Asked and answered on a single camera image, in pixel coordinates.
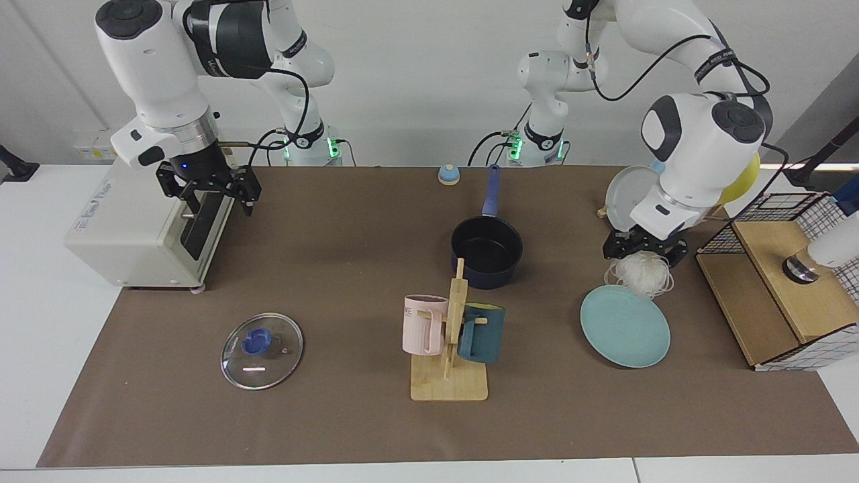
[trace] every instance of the pink mug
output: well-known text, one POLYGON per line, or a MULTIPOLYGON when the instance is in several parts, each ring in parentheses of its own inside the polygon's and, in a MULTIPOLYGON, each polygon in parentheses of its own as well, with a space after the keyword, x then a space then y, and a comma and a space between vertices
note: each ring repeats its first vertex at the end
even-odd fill
POLYGON ((403 314, 403 350, 416 356, 437 356, 444 348, 442 320, 448 300, 433 295, 409 295, 403 314))

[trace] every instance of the white table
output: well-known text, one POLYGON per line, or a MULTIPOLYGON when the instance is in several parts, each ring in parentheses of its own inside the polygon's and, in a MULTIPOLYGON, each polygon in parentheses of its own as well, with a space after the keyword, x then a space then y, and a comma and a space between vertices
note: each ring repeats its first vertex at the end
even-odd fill
MULTIPOLYGON (((28 183, 0 186, 0 468, 15 468, 0 471, 0 483, 251 478, 410 483, 859 481, 859 455, 33 469, 119 294, 118 288, 92 272, 62 244, 72 221, 106 172, 103 166, 43 166, 28 183)), ((851 430, 859 433, 859 361, 836 364, 821 375, 851 430)))

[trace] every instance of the glass pot lid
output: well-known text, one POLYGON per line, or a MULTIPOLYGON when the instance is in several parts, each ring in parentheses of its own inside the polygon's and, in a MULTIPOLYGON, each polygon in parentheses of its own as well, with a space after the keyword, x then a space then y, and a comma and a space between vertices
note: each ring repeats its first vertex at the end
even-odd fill
POLYGON ((281 314, 260 314, 227 338, 221 371, 237 388, 252 391, 278 385, 291 375, 304 352, 302 330, 281 314))

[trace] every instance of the label on toaster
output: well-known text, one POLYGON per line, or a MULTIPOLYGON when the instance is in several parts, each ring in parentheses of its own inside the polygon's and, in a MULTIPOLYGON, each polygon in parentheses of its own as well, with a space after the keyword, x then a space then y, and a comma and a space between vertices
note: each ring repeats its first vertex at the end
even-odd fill
POLYGON ((107 194, 110 193, 111 189, 113 189, 113 183, 115 182, 116 180, 113 178, 102 180, 98 189, 93 193, 93 196, 89 198, 87 205, 84 206, 83 211, 81 211, 81 215, 77 217, 75 224, 71 227, 72 231, 86 231, 89 226, 89 222, 93 219, 95 213, 98 212, 99 206, 101 206, 101 201, 104 198, 107 198, 107 194))

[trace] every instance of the green indicator light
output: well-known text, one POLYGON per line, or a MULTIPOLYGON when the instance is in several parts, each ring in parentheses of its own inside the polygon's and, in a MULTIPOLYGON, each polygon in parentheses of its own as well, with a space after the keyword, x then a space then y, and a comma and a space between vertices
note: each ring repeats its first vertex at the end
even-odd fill
POLYGON ((337 146, 337 143, 328 138, 328 152, 331 154, 332 158, 340 157, 340 148, 337 146))
POLYGON ((519 156, 522 154, 522 138, 519 136, 513 136, 515 139, 515 144, 512 148, 510 148, 510 159, 513 161, 519 161, 519 156))

